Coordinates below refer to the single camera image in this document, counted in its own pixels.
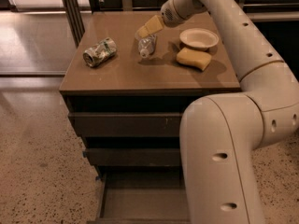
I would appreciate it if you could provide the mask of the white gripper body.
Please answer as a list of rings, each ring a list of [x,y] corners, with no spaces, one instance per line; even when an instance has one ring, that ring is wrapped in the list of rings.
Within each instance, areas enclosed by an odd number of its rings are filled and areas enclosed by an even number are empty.
[[[186,21],[184,0],[168,0],[161,7],[161,15],[167,27],[176,27]]]

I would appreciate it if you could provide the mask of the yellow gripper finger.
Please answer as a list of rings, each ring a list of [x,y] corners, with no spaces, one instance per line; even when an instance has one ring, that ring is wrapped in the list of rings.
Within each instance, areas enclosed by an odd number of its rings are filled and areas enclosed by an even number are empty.
[[[135,33],[136,39],[145,38],[149,35],[156,34],[163,30],[164,21],[161,16],[154,15],[143,26],[141,26]]]

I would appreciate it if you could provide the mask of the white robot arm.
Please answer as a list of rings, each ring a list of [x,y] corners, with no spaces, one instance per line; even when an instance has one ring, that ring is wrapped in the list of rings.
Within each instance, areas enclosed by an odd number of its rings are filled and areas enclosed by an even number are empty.
[[[164,24],[209,12],[240,83],[184,111],[180,155],[192,224],[265,224],[251,152],[295,132],[299,83],[235,0],[168,0]]]

